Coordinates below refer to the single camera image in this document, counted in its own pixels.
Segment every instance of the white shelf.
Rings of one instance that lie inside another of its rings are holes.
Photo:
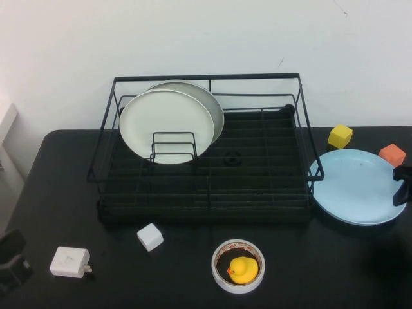
[[[13,195],[18,198],[23,189],[24,180],[3,147],[3,142],[16,116],[17,110],[13,104],[0,101],[0,177],[8,184]]]
[[[0,146],[3,144],[16,116],[17,110],[13,104],[0,101]]]

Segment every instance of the white wall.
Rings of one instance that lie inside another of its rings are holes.
[[[0,0],[0,98],[19,111],[5,147],[27,175],[46,133],[98,128],[119,75],[296,71],[314,126],[411,125],[411,13],[410,0]]]

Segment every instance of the black table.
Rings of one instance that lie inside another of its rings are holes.
[[[316,128],[325,150],[330,128]],[[158,225],[164,243],[146,252],[142,226],[106,229],[86,182],[97,131],[56,131],[45,139],[9,229],[27,240],[34,275],[0,299],[0,308],[412,308],[412,211],[379,227],[352,227],[316,209],[309,224]],[[378,153],[390,143],[412,154],[412,127],[355,128],[352,148]],[[412,164],[412,156],[406,160]],[[211,256],[241,238],[262,251],[261,285],[232,295],[214,282]],[[55,277],[58,246],[87,248],[94,277]]]

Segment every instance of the light blue plate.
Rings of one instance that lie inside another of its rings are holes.
[[[402,181],[393,180],[393,166],[381,157],[354,149],[320,157],[324,180],[314,183],[314,197],[333,217],[354,225],[378,225],[396,218],[406,206],[393,206]],[[317,162],[310,167],[316,173]]]

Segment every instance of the white plate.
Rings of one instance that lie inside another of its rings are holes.
[[[132,99],[120,117],[120,133],[129,148],[142,158],[149,159],[154,132],[156,143],[193,143],[193,132],[197,155],[210,146],[214,126],[207,109],[195,98],[185,93],[153,89]],[[154,161],[161,164],[179,164],[193,159],[191,144],[156,144]]]
[[[218,139],[220,133],[223,130],[223,125],[225,124],[225,115],[223,114],[223,110],[219,102],[215,99],[212,93],[199,85],[192,84],[191,82],[188,82],[186,80],[176,79],[161,82],[150,87],[150,89],[176,90],[194,97],[196,100],[202,103],[203,106],[205,106],[213,119],[214,134],[212,143],[214,143]]]

